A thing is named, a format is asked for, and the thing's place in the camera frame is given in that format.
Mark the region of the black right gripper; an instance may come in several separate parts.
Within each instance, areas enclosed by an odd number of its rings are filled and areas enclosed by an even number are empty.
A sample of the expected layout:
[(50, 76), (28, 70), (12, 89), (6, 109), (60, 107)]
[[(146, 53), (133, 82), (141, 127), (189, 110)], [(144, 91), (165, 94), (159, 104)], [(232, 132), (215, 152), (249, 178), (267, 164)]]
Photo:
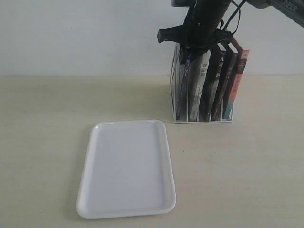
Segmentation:
[(181, 25), (158, 31), (158, 42), (180, 44), (179, 63), (185, 64), (189, 48), (206, 49), (224, 40), (231, 41), (232, 32), (218, 28), (231, 3), (230, 0), (172, 0), (173, 7), (187, 7), (188, 11)]

